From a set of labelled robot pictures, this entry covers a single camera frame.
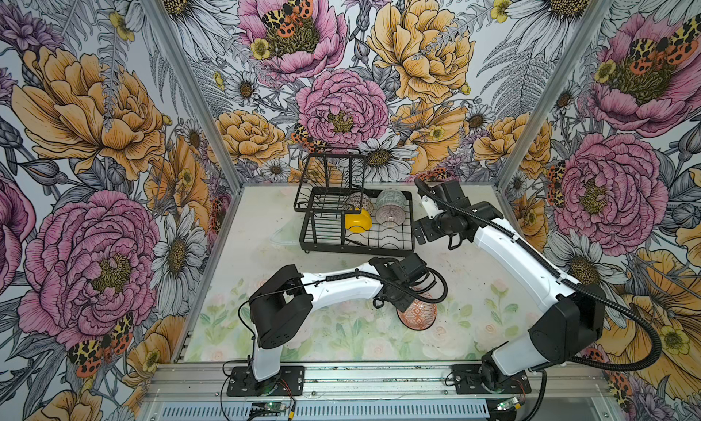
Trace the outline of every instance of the yellow bowl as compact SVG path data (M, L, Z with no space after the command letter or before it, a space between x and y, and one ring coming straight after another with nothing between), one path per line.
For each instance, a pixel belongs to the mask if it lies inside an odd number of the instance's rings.
M360 210L360 214L346 214L346 229L352 233L364 233L372 227L372 219L367 210Z

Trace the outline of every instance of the printed pink rose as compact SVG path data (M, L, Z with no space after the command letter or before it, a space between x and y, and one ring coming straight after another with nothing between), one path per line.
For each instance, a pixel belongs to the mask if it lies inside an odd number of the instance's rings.
M294 35L281 38L268 29L261 17L281 10L287 0L239 0L238 17L241 43L249 45L270 79L263 83L288 83L300 77L313 77L341 63L346 48L348 25L344 14L336 16L329 0L312 0L311 18L297 25Z
M632 134L585 136L565 162L565 203L555 209L558 227L598 241L606 255L635 250L667 208L659 171L652 146Z
M377 83L353 71L325 71L296 98L299 123L313 138L335 147L356 147L368 138L381 138L387 130L385 94Z
M156 300L149 283L159 239L151 214L117 191L49 214L27 245L33 290L20 303L20 328L71 347L108 333L127 313L140 324Z
M683 22L669 26L653 15L635 14L599 53L588 108L597 121L604 120L621 131L637 131L645 137L660 136L678 125L701 106L701 51L680 64L662 58L644 74L635 74L630 45L637 39L659 42L671 36Z
M22 242L37 218L30 200L0 176L0 294L10 286L22 261Z

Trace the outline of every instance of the black metal dish rack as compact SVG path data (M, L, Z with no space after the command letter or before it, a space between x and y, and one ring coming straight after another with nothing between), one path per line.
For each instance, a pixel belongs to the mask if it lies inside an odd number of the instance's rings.
M302 249L398 257L413 253L411 193L402 191L406 198L402 224L380 225L371 213L370 230L352 233L346 230L346 214L360 213L360 208L349 203L356 192L369 196L373 205L381 192L364 187L362 155L312 153L307 157L294 200L294 210L305 213L299 235Z

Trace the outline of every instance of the white tabletop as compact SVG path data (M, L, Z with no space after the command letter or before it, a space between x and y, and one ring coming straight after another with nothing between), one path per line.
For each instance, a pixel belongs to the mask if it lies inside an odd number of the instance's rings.
M414 219L425 215L415 187L377 188L412 191ZM473 204L486 200L503 210L491 186L466 185L463 191ZM295 192L293 185L245 188L185 361L245 359L251 353L251 337L236 310L282 266L294 264L300 272L330 272L353 268L372 258L304 253L296 242L303 213L292 209ZM272 237L278 243L288 240L290 245L274 244ZM447 238L416 245L416 253L441 272L449 286L432 327L408 329L390 303L375 310L372 301L348 301L310 314L285 345L283 361L478 359L538 320L536 304L490 255L467 241L456 250L447 246ZM440 284L432 293L440 295Z

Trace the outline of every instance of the floral wallpaper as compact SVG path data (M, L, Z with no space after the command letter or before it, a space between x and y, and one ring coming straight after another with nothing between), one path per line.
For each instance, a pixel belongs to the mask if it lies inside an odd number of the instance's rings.
M0 0L4 419L134 420L231 202L124 5Z
M699 420L701 6L611 9L534 142L548 151L544 167L527 156L505 195L533 246L659 332L655 365L606 373L628 419ZM604 336L583 355L624 364L649 347L607 309Z
M590 0L162 1L242 180L284 183L319 150L365 155L368 181L496 180Z

